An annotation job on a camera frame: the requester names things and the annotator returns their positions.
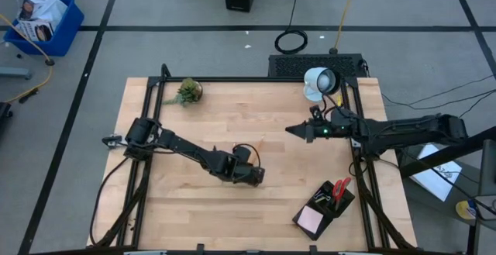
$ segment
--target wooden table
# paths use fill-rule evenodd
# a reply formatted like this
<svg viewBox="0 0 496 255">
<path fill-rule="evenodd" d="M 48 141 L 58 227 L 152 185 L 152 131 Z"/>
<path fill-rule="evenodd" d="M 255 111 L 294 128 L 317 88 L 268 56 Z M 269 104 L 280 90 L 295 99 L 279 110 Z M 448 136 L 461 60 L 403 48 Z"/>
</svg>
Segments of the wooden table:
<svg viewBox="0 0 496 255">
<path fill-rule="evenodd" d="M 173 98 L 179 85 L 166 83 L 164 99 Z M 365 116 L 386 119 L 377 79 L 359 79 L 359 86 Z M 252 188 L 222 183 L 180 155 L 156 154 L 139 239 L 141 250 L 194 250 L 197 243 L 204 243 L 206 250 L 308 250 L 312 244 L 319 251 L 367 250 L 358 198 L 316 242 L 291 221 L 323 181 L 349 176 L 352 161 L 348 140 L 307 144 L 284 131 L 310 116 L 312 103 L 303 96 L 301 83 L 219 82 L 203 83 L 203 87 L 203 99 L 196 105 L 162 106 L 160 122 L 208 150 L 214 145 L 227 151 L 234 143 L 257 145 L 265 136 L 259 150 L 266 169 L 263 184 Z M 128 79 L 116 133 L 125 135 L 140 116 L 145 90 L 146 78 Z M 105 175 L 123 159 L 122 152 L 122 148 L 110 152 Z M 392 151 L 383 158 L 396 163 Z M 117 171 L 102 192 L 94 227 L 96 239 L 122 210 L 130 164 Z M 377 162 L 376 173 L 385 213 L 415 245 L 398 169 Z M 348 189 L 358 196 L 354 180 Z M 377 220 L 371 210 L 370 215 L 375 243 L 380 246 Z M 134 221 L 130 217 L 127 243 Z"/>
</svg>

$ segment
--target gray floor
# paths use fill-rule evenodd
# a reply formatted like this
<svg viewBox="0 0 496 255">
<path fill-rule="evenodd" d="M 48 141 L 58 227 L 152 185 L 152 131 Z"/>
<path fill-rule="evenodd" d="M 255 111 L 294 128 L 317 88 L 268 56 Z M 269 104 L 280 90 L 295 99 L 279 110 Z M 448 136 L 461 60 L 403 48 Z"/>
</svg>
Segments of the gray floor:
<svg viewBox="0 0 496 255">
<path fill-rule="evenodd" d="M 223 0 L 116 0 L 110 26 L 285 25 L 293 0 L 255 0 L 252 12 L 228 11 Z M 467 0 L 481 26 L 495 26 L 494 0 Z M 13 18 L 15 0 L 0 0 L 0 12 Z M 99 25 L 107 0 L 76 0 L 84 25 Z M 295 25 L 337 25 L 346 0 L 298 0 Z M 458 0 L 353 0 L 348 26 L 469 26 Z M 19 248 L 67 113 L 95 39 L 79 32 L 66 57 L 56 58 L 52 81 L 26 104 L 15 104 L 7 130 L 0 137 L 0 253 Z M 264 76 L 267 58 L 276 54 L 279 32 L 106 32 L 95 60 L 62 164 L 43 214 L 32 252 L 82 248 L 102 180 L 107 151 L 100 142 L 115 125 L 127 77 L 156 75 L 166 63 L 175 76 Z M 496 50 L 496 33 L 484 34 Z M 335 32 L 308 32 L 304 53 L 326 53 Z M 283 41 L 294 46 L 298 39 Z M 411 102 L 491 74 L 473 33 L 345 32 L 341 53 L 362 53 L 382 92 Z M 9 98 L 43 80 L 47 69 L 40 57 L 22 55 L 0 45 L 2 65 L 28 67 L 30 81 L 0 78 L 0 99 Z M 438 105 L 494 87 L 490 78 L 418 106 Z M 428 111 L 388 106 L 390 119 L 434 112 L 461 114 L 474 101 Z M 491 96 L 464 116 L 470 134 L 494 125 L 496 98 Z M 480 155 L 464 162 L 478 166 Z M 411 202 L 419 246 L 427 250 L 464 250 L 468 226 Z M 496 233 L 484 230 L 481 253 L 490 253 Z"/>
</svg>

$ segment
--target black metal frame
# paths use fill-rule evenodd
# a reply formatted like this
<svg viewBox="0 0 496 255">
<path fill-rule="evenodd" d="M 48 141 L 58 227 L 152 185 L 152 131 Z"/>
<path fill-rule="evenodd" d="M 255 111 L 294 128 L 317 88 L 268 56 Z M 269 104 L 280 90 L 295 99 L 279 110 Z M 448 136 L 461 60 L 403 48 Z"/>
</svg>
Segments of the black metal frame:
<svg viewBox="0 0 496 255">
<path fill-rule="evenodd" d="M 159 119 L 160 116 L 160 108 L 162 107 L 162 96 L 164 94 L 164 88 L 167 82 L 180 82 L 184 79 L 184 77 L 171 77 L 170 72 L 167 67 L 162 66 L 162 75 L 159 77 L 148 77 L 148 82 L 146 85 L 146 93 L 144 97 L 142 116 L 148 116 L 150 111 L 150 102 L 151 95 L 153 93 L 153 89 L 158 85 L 157 99 L 154 105 L 153 118 Z M 274 77 L 196 77 L 196 81 L 200 82 L 295 82 L 301 83 L 303 82 L 302 78 L 274 78 Z M 355 101 L 356 113 L 363 117 L 363 107 L 360 99 L 360 92 L 358 89 L 357 79 L 356 78 L 346 78 L 345 81 L 341 84 L 341 92 L 343 93 L 343 104 L 345 108 L 350 108 L 350 99 L 348 96 L 347 85 L 350 86 L 353 92 L 353 100 Z M 354 149 L 353 144 L 350 141 L 350 148 L 352 150 L 353 162 L 355 165 L 355 171 L 361 171 L 360 168 L 360 150 Z M 137 180 L 138 168 L 140 163 L 144 162 L 143 173 L 150 172 L 152 159 L 146 161 L 137 161 L 134 160 L 129 172 L 129 180 L 126 190 L 126 198 L 124 205 L 128 205 L 130 203 L 130 199 L 133 196 L 135 183 Z M 374 169 L 374 163 L 372 161 L 366 161 L 369 172 L 370 186 L 372 195 L 374 197 L 374 201 L 381 206 L 381 197 L 379 194 L 378 184 L 377 184 L 377 176 Z M 146 176 L 146 186 L 149 182 L 149 175 Z M 85 255 L 85 254 L 119 254 L 122 255 L 124 252 L 132 252 L 139 251 L 139 241 L 140 241 L 140 232 L 143 224 L 143 212 L 144 205 L 146 202 L 146 191 L 143 194 L 142 198 L 139 200 L 137 204 L 137 213 L 136 213 L 136 222 L 132 235 L 131 245 L 124 245 L 124 239 L 126 237 L 126 224 L 121 226 L 119 233 L 117 235 L 116 246 L 107 246 L 107 247 L 91 247 L 85 250 L 64 250 L 64 251 L 56 251 L 49 253 L 36 253 L 36 254 L 45 254 L 45 255 Z M 376 247 L 374 243 L 374 232 L 372 230 L 372 226 L 370 223 L 370 213 L 368 204 L 365 200 L 360 196 L 360 208 L 363 219 L 363 228 L 365 232 L 366 242 L 367 242 L 367 252 L 365 253 L 381 253 L 381 254 L 425 254 L 425 255 L 443 255 L 448 253 L 437 253 L 437 252 L 429 252 L 429 251 L 420 251 L 420 250 L 405 250 L 405 249 L 391 249 L 388 234 L 383 227 L 383 225 L 379 222 L 379 232 L 381 236 L 381 245 L 382 247 Z M 311 255 L 327 255 L 327 254 L 338 254 L 340 252 L 327 252 L 327 251 L 317 251 L 316 246 L 309 246 L 309 251 L 259 251 L 259 250 L 233 250 L 233 251 L 206 251 L 204 250 L 203 244 L 198 244 L 197 250 L 167 250 L 168 255 L 185 255 L 185 254 L 211 254 L 211 255 L 239 255 L 243 253 L 264 253 L 265 255 L 281 255 L 281 254 L 291 254 L 291 255 L 308 255 L 308 252 Z"/>
</svg>

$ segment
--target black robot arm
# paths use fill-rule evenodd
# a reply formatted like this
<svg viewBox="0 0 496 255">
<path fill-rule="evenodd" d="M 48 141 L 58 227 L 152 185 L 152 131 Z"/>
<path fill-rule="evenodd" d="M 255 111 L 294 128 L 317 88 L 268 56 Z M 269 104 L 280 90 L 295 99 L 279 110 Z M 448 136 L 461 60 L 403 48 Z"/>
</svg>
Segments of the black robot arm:
<svg viewBox="0 0 496 255">
<path fill-rule="evenodd" d="M 232 153 L 215 147 L 213 150 L 206 150 L 177 136 L 173 131 L 162 128 L 161 124 L 152 119 L 134 119 L 126 135 L 126 142 L 124 155 L 132 159 L 145 160 L 156 153 L 156 148 L 162 148 L 200 163 L 203 169 L 222 181 L 257 186 L 264 180 L 265 170 L 260 165 L 254 167 L 248 163 L 251 152 L 244 146 L 234 146 Z"/>
<path fill-rule="evenodd" d="M 286 131 L 311 143 L 315 138 L 351 138 L 363 146 L 363 156 L 378 158 L 384 151 L 421 143 L 453 145 L 467 138 L 462 119 L 453 115 L 426 115 L 415 119 L 376 121 L 362 119 L 347 109 L 336 108 L 327 120 L 318 106 L 312 118 Z"/>
</svg>

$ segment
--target red scissors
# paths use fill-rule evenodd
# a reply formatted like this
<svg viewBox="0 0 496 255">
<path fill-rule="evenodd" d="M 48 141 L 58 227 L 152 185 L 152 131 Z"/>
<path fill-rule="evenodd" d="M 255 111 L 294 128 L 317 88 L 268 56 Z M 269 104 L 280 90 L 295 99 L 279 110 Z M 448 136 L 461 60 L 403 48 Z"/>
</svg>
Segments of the red scissors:
<svg viewBox="0 0 496 255">
<path fill-rule="evenodd" d="M 341 198 L 346 191 L 346 187 L 348 187 L 348 184 L 350 184 L 350 182 L 351 177 L 347 177 L 344 180 L 338 180 L 336 184 L 334 184 L 334 188 L 332 189 L 332 197 L 336 202 L 336 211 L 338 210 Z"/>
</svg>

